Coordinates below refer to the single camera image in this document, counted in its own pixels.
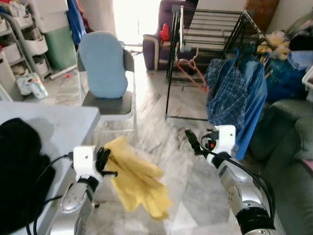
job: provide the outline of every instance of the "drying rack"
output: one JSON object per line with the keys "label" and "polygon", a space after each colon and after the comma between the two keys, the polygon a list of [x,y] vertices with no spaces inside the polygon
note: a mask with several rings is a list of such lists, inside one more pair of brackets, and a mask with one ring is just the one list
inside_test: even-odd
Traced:
{"label": "drying rack", "polygon": [[[227,53],[233,53],[234,48],[238,48],[241,54],[266,55],[257,53],[256,48],[261,41],[266,41],[268,46],[274,50],[266,35],[259,29],[247,11],[221,11],[184,8],[180,5],[173,6],[173,23],[171,32],[171,47],[168,60],[166,79],[168,81],[168,92],[166,99],[165,119],[180,118],[189,120],[207,121],[203,118],[191,118],[168,115],[170,90],[173,81],[178,81],[175,86],[192,85],[180,84],[180,82],[190,82],[185,77],[172,77],[175,62],[184,54],[189,59],[195,52],[195,47],[199,50],[196,59],[198,68],[206,70],[209,62],[213,58],[225,57]],[[186,22],[190,22],[188,28],[184,27]]]}

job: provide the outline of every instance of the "marble floor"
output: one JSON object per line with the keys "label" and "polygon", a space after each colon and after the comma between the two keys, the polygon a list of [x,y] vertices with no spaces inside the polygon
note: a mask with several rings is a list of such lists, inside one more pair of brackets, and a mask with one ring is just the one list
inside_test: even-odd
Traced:
{"label": "marble floor", "polygon": [[[225,189],[216,170],[199,156],[194,156],[184,129],[191,128],[197,135],[210,127],[208,122],[168,118],[165,120],[167,83],[165,71],[146,71],[142,55],[135,57],[136,101],[138,140],[134,143],[141,156],[158,165],[164,171],[160,179],[169,189],[173,202],[169,218],[155,221],[143,207],[126,212],[111,186],[105,179],[97,190],[95,199],[102,202],[89,217],[88,235],[239,235],[240,229],[232,214]],[[28,102],[44,104],[79,105],[77,72],[70,78],[61,76],[46,81],[49,97]],[[173,86],[169,113],[174,115],[206,118],[205,94],[197,88]],[[116,134],[108,134],[108,128],[131,125],[100,121],[91,138],[98,146],[112,140]]]}

